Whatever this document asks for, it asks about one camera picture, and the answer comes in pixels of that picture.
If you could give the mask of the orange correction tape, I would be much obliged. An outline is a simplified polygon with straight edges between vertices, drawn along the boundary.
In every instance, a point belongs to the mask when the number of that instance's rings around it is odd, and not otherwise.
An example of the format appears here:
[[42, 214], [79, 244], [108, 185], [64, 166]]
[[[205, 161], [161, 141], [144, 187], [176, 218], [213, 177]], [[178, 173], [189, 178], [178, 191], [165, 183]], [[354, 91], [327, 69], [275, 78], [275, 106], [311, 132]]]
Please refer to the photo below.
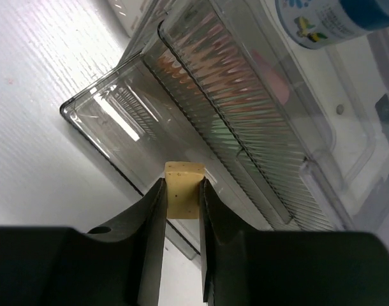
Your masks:
[[199, 52], [190, 50], [181, 58], [167, 49], [156, 60], [156, 67], [169, 89], [175, 86], [179, 92], [187, 92], [190, 96], [211, 96], [226, 89], [221, 58], [211, 48]]

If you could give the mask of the pink correction tape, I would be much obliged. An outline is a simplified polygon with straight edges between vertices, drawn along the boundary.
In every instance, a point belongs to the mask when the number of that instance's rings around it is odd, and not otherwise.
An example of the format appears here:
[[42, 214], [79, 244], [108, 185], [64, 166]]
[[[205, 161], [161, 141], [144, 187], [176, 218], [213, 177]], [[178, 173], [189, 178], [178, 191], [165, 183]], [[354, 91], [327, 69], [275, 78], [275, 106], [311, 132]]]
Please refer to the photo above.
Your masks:
[[290, 98], [290, 88], [286, 80], [256, 50], [252, 49], [251, 55], [275, 97], [281, 105], [285, 105]]

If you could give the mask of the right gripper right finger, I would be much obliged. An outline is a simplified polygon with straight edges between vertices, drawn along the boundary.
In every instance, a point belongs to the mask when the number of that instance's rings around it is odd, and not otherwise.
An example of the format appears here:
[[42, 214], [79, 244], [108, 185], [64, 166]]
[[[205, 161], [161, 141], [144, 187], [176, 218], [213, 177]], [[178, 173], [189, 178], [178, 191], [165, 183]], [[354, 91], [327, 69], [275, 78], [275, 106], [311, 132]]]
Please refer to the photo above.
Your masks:
[[262, 231], [200, 183], [208, 305], [389, 305], [389, 252], [353, 231]]

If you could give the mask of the blue lidded jar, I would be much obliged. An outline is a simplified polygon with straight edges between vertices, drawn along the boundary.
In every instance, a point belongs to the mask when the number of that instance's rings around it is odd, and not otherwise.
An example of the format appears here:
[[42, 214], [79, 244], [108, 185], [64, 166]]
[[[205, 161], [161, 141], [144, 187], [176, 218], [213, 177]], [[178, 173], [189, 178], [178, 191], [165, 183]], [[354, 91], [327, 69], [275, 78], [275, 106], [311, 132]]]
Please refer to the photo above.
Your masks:
[[389, 27], [389, 1], [276, 1], [286, 34], [298, 45], [317, 50]]

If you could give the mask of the yellow eraser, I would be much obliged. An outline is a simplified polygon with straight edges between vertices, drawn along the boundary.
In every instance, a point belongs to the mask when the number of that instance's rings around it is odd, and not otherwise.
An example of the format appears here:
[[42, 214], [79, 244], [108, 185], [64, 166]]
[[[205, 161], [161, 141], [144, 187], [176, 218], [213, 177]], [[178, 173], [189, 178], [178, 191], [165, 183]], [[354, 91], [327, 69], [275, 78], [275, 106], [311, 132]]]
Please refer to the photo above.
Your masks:
[[200, 183], [205, 178], [201, 163], [169, 161], [165, 164], [167, 218], [199, 219]]

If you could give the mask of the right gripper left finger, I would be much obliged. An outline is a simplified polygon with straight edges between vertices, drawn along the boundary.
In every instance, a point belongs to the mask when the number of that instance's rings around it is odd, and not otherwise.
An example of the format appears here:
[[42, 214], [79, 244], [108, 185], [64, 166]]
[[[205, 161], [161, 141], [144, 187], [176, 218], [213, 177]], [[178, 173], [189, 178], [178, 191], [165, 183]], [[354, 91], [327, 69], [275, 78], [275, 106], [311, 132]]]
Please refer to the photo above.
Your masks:
[[87, 233], [0, 226], [0, 305], [157, 305], [166, 183]]

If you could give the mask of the clear acrylic storage box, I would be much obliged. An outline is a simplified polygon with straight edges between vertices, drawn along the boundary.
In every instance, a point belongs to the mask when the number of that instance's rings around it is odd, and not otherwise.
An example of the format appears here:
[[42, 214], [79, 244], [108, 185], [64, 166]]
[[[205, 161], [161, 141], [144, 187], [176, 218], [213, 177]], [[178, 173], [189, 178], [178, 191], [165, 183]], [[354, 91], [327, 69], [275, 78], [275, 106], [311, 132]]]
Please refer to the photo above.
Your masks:
[[344, 1], [112, 6], [131, 41], [60, 112], [138, 194], [201, 163], [255, 228], [389, 248], [389, 24], [358, 27]]

